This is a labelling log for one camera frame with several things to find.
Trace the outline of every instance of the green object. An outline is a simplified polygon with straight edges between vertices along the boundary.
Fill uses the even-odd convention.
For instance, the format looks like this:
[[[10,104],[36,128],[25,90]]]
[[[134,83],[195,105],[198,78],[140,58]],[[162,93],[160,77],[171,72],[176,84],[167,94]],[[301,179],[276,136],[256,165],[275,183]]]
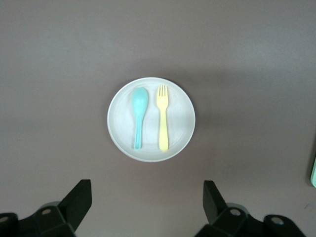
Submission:
[[[314,167],[313,167],[313,171],[312,171],[311,182],[316,188],[316,159],[315,159]]]
[[[139,150],[142,147],[143,119],[148,105],[148,92],[145,88],[138,87],[134,90],[132,105],[136,118],[134,149]]]

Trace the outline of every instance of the plastic spoon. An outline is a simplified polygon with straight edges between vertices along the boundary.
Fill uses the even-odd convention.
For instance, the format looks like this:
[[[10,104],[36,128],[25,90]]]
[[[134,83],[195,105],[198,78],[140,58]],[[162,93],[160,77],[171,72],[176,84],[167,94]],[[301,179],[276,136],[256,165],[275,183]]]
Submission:
[[[142,147],[142,127],[145,111],[148,105],[148,92],[145,88],[136,88],[132,96],[133,111],[136,118],[136,131],[134,149],[139,150]]]
[[[314,187],[316,188],[316,159],[314,162],[314,167],[313,167],[313,171],[312,171],[312,175],[311,175],[311,182],[314,185]]]

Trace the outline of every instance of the plastic fork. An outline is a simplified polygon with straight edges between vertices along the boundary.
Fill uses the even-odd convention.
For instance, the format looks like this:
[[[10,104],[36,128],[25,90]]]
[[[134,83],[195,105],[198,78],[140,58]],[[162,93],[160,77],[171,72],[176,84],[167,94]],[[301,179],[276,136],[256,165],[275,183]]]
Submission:
[[[160,109],[159,149],[169,148],[166,110],[168,107],[168,90],[166,85],[160,85],[157,93],[157,106]]]

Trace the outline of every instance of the gray table surface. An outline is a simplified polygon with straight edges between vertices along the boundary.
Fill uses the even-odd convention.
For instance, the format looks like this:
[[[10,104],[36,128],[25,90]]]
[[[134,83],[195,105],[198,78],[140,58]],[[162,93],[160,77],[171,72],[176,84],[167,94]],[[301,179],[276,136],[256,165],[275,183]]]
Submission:
[[[316,2],[0,0],[0,212],[91,179],[78,237],[192,237],[204,180],[260,221],[316,232]],[[196,129],[177,156],[124,155],[106,125],[126,83],[169,79]]]

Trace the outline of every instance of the plate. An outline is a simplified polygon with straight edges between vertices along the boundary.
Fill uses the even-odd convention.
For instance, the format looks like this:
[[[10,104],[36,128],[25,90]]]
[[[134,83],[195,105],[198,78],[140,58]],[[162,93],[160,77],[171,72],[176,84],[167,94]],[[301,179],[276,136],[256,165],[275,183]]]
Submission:
[[[159,85],[168,87],[168,108],[166,110],[169,149],[159,149],[160,112],[156,105]],[[137,87],[144,87],[149,96],[143,120],[142,148],[134,149],[135,117],[132,94]],[[134,80],[114,96],[110,103],[107,124],[114,144],[127,156],[145,162],[169,159],[181,152],[190,141],[195,128],[195,112],[187,94],[175,83],[162,78],[141,78]]]

